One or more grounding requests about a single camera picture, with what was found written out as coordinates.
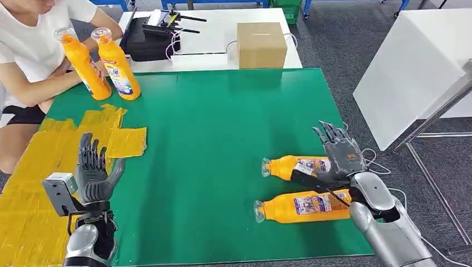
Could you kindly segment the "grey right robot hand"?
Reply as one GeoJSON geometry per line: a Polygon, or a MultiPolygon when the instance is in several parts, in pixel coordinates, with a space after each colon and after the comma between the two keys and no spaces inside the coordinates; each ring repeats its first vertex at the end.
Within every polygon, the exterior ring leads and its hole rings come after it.
{"type": "Polygon", "coordinates": [[[366,161],[354,138],[343,128],[320,121],[322,128],[314,127],[326,156],[331,163],[328,171],[315,170],[313,175],[294,169],[291,181],[316,192],[347,189],[351,176],[367,170],[366,161]]]}

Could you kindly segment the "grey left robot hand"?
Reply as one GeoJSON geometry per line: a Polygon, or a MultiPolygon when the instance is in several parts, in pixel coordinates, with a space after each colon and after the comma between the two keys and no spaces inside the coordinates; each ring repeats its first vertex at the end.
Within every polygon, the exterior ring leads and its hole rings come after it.
{"type": "Polygon", "coordinates": [[[78,146],[78,163],[75,179],[78,186],[77,196],[83,204],[108,201],[125,171],[125,159],[117,159],[111,173],[106,170],[105,154],[107,147],[98,150],[99,140],[92,133],[82,135],[78,146]]]}

